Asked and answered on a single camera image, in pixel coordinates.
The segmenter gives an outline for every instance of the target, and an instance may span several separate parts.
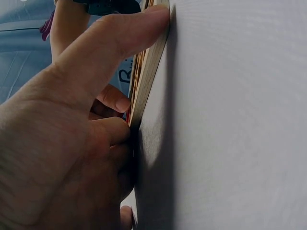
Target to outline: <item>book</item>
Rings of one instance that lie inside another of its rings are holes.
[[[142,10],[163,4],[169,8],[169,0],[144,0]],[[127,111],[127,122],[131,129],[139,129],[147,99],[156,75],[166,44],[168,30],[163,32],[150,48],[136,54],[133,58],[130,78],[129,99],[131,107]]]

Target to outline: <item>skin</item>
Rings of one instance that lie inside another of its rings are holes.
[[[130,129],[88,115],[119,63],[168,21],[161,6],[103,17],[0,106],[1,229],[131,229],[120,211],[133,187]]]
[[[50,32],[52,62],[86,29],[90,15],[84,4],[72,0],[58,0]],[[89,119],[122,116],[130,106],[128,98],[116,87],[108,84],[94,100]]]

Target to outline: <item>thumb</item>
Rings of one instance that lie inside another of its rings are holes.
[[[42,89],[39,95],[88,113],[119,63],[150,47],[168,21],[169,9],[160,5],[102,17],[34,78]]]
[[[132,209],[124,206],[120,209],[120,230],[131,230],[133,225]]]

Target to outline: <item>white wall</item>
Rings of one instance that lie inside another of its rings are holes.
[[[139,229],[307,229],[306,0],[173,5],[140,131]]]

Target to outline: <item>dark object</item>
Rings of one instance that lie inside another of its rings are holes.
[[[104,16],[112,13],[131,14],[141,12],[136,0],[73,0],[84,3],[91,15]]]

